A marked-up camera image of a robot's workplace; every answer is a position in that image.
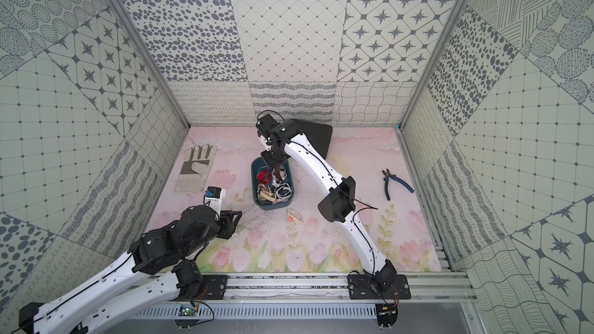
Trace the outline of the red watch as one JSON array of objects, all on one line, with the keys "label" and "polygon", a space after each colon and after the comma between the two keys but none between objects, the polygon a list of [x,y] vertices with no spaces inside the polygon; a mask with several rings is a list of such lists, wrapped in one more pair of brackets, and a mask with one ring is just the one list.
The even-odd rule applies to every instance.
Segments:
[{"label": "red watch", "polygon": [[258,175],[256,176],[257,181],[263,185],[270,183],[271,178],[272,174],[267,169],[259,171]]}]

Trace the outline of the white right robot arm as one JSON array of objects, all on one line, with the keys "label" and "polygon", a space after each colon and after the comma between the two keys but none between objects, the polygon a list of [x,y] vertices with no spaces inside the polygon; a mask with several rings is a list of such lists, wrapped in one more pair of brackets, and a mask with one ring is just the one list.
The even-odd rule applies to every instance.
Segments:
[{"label": "white right robot arm", "polygon": [[360,220],[360,212],[356,210],[355,180],[342,176],[332,168],[294,120],[277,122],[266,111],[258,117],[255,127],[265,148],[261,153],[265,164],[276,169],[288,159],[294,159],[301,165],[324,196],[318,204],[319,212],[327,221],[342,228],[360,259],[371,290],[378,295],[391,292],[398,273],[374,244]]}]

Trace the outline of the silver white watch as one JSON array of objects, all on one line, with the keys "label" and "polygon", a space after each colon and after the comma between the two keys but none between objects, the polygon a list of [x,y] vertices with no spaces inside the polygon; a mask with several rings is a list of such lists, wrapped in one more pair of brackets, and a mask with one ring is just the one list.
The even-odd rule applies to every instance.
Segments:
[{"label": "silver white watch", "polygon": [[292,187],[288,183],[282,183],[275,189],[275,195],[278,199],[290,198],[292,194]]}]

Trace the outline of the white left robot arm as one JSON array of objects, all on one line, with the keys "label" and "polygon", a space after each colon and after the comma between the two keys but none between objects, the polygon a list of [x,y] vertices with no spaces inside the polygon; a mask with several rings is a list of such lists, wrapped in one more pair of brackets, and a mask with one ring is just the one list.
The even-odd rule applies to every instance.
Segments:
[{"label": "white left robot arm", "polygon": [[196,301],[210,292],[196,260],[215,238],[228,240],[240,211],[189,207],[181,218],[144,233],[115,262],[51,302],[19,311],[25,333],[94,333],[161,302]]}]

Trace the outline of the beige watch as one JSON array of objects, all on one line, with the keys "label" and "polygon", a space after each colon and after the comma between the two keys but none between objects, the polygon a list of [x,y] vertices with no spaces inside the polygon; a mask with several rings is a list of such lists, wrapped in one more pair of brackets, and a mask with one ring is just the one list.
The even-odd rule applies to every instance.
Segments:
[{"label": "beige watch", "polygon": [[263,191],[258,193],[258,200],[263,205],[272,205],[277,202],[277,197],[275,193]]}]

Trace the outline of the orange white digital watch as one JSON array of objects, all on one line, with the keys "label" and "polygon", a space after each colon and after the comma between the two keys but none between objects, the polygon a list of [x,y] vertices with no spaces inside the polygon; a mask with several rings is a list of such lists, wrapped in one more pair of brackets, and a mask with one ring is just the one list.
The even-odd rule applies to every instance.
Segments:
[{"label": "orange white digital watch", "polygon": [[288,217],[289,222],[291,222],[293,224],[303,222],[302,215],[297,210],[294,210],[292,208],[289,208],[287,210],[287,217]]}]

